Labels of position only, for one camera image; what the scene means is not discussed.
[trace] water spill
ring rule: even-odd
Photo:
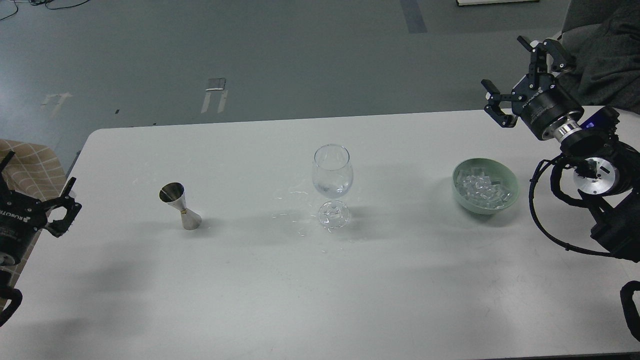
[[[285,195],[284,190],[276,190],[276,191],[273,192],[273,197],[276,200],[284,199],[284,195]]]
[[[285,217],[288,213],[272,213],[271,218]]]

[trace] empty wine glass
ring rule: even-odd
[[[329,199],[346,194],[353,183],[353,168],[347,149],[335,144],[318,149],[314,155],[312,180],[316,190]],[[317,214],[318,220],[327,229],[345,226],[349,216],[349,208],[338,200],[325,202]]]

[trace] beige checkered cloth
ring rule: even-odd
[[[67,182],[67,176],[53,150],[44,145],[0,139],[0,161],[9,151],[14,151],[15,155],[2,172],[2,177],[9,189],[42,201],[60,195]],[[38,235],[33,239],[18,265],[0,266],[0,270],[12,274],[10,285],[13,286],[18,280],[27,258],[35,246]],[[0,308],[2,307],[4,307],[4,302],[0,300]]]

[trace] jigger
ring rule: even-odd
[[[184,199],[184,186],[180,183],[164,185],[160,190],[160,200],[180,211],[182,227],[186,230],[195,230],[200,226],[202,218],[187,208]]]

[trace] black cable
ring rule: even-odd
[[[75,8],[76,6],[80,6],[82,4],[86,4],[91,0],[84,0],[82,3],[79,4],[75,4],[75,5],[71,5],[71,6],[62,6],[60,8],[50,8],[49,7],[49,3],[51,3],[53,0],[45,0],[44,6],[49,9],[49,10],[60,10],[60,9],[71,9],[71,8]]]
[[[2,19],[0,19],[0,21],[8,19],[8,18],[10,18],[10,17],[12,17],[12,16],[14,16],[15,14],[18,13],[18,4],[16,4],[15,1],[14,1],[13,5],[15,5],[15,11],[13,12],[13,14],[3,17]]]
[[[536,214],[536,208],[535,208],[535,206],[533,204],[533,197],[534,197],[534,191],[536,189],[536,184],[538,183],[538,181],[540,180],[540,177],[546,171],[546,169],[548,169],[548,167],[551,166],[551,165],[556,166],[558,160],[560,160],[562,157],[563,157],[563,155],[561,154],[561,155],[556,156],[552,160],[542,160],[541,162],[539,162],[538,166],[536,167],[536,170],[533,172],[533,176],[531,177],[531,180],[529,180],[531,182],[530,185],[529,185],[529,211],[531,212],[531,218],[533,219],[533,222],[536,224],[538,229],[547,238],[549,238],[549,240],[551,240],[552,242],[562,246],[567,251],[571,250],[571,251],[579,252],[581,254],[604,256],[604,257],[607,257],[607,258],[618,258],[618,259],[621,259],[621,258],[619,258],[617,256],[613,256],[613,254],[608,253],[608,252],[584,249],[582,247],[577,247],[575,245],[571,245],[569,243],[566,243],[566,242],[554,237],[553,235],[551,235],[542,226],[542,223],[540,222],[540,220],[538,219],[538,216]]]
[[[582,199],[574,199],[569,195],[563,193],[562,189],[560,189],[560,179],[562,178],[562,173],[564,170],[568,170],[567,165],[569,164],[569,158],[566,156],[562,156],[560,158],[556,158],[557,160],[554,162],[554,168],[551,169],[551,192],[560,200],[564,201],[568,205],[575,206],[577,208],[588,208],[586,202]]]
[[[22,293],[18,289],[0,288],[0,297],[11,300],[11,303],[6,309],[0,311],[0,326],[2,326],[11,318],[15,311],[18,310],[18,307],[20,307],[20,303],[22,303]]]

